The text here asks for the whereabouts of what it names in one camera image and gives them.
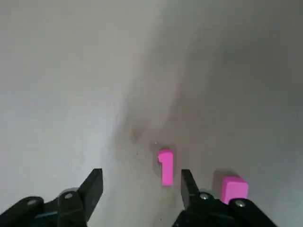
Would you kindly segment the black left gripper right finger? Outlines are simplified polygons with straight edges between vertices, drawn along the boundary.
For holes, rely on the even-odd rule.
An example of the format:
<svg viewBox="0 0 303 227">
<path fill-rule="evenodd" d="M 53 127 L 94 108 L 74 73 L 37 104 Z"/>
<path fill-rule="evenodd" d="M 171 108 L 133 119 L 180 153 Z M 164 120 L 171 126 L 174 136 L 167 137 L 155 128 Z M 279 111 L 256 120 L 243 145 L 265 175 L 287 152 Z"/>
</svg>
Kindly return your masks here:
<svg viewBox="0 0 303 227">
<path fill-rule="evenodd" d="M 251 200 L 233 198 L 227 204 L 201 192 L 190 170 L 181 170 L 184 209 L 175 227 L 275 227 L 276 224 Z"/>
</svg>

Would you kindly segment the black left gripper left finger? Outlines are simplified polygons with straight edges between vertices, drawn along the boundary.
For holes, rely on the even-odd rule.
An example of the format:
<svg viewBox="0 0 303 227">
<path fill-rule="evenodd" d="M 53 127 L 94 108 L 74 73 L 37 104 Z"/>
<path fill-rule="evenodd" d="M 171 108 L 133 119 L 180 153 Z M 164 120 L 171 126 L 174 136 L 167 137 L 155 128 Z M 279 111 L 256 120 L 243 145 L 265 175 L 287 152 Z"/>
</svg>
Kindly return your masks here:
<svg viewBox="0 0 303 227">
<path fill-rule="evenodd" d="M 22 198 L 0 215 L 2 227 L 86 227 L 103 193 L 103 172 L 94 168 L 78 188 L 44 202 Z"/>
</svg>

